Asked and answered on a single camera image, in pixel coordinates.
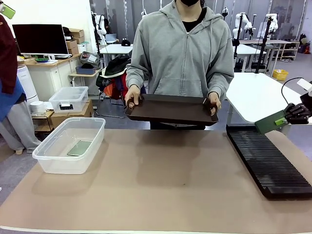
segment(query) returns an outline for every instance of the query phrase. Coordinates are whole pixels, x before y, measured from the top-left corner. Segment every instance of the dark brown tray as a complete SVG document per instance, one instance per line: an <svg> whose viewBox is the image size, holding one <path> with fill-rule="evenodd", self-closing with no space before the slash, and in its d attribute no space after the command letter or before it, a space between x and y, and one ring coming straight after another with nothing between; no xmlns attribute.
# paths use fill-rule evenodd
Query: dark brown tray
<svg viewBox="0 0 312 234"><path fill-rule="evenodd" d="M139 105L127 108L131 120L211 126L218 122L211 116L211 104L202 97L143 94Z"/></svg>

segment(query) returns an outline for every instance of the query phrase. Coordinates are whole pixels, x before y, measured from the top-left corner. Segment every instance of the hand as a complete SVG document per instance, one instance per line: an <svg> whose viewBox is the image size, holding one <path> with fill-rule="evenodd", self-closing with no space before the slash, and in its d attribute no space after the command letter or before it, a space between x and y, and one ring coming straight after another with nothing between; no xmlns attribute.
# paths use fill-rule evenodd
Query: hand
<svg viewBox="0 0 312 234"><path fill-rule="evenodd" d="M140 89L135 85L131 85L127 94L126 94L126 97L125 97L125 101L126 101L126 105L128 104L128 100L131 100L133 99L134 100L134 103L133 102L130 102L129 103L129 108L133 108L135 105L138 105L138 99L140 97Z"/></svg>
<svg viewBox="0 0 312 234"><path fill-rule="evenodd" d="M218 110L221 109L221 102L219 100L219 95L216 93L216 92L211 92L208 94L208 98L210 100L210 103L212 105L216 105ZM216 112L216 109L215 107L211 110L211 115L213 116Z"/></svg>

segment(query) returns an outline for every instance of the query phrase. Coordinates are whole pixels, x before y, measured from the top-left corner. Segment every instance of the yellow bin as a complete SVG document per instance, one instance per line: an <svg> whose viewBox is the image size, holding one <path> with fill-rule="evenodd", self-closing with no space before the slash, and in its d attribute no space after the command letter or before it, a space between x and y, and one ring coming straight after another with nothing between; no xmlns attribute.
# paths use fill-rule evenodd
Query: yellow bin
<svg viewBox="0 0 312 234"><path fill-rule="evenodd" d="M273 78L277 80L286 80L288 72L282 69L276 69L273 72Z"/></svg>

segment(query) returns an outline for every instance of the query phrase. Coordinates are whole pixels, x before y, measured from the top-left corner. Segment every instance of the gray pants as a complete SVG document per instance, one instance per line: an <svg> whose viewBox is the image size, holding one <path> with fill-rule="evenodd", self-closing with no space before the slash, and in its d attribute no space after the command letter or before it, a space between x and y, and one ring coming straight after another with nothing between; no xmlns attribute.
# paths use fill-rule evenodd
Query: gray pants
<svg viewBox="0 0 312 234"><path fill-rule="evenodd" d="M12 106L0 122L0 134L12 150L33 150L41 142L35 136L33 121L26 101Z"/></svg>

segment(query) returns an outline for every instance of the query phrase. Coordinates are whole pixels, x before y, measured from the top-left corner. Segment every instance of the black pants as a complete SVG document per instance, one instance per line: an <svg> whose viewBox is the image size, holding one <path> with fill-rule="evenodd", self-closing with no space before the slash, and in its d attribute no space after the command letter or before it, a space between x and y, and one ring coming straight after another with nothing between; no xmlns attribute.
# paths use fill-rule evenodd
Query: black pants
<svg viewBox="0 0 312 234"><path fill-rule="evenodd" d="M169 124L150 122L151 130L205 130L206 126L175 127Z"/></svg>

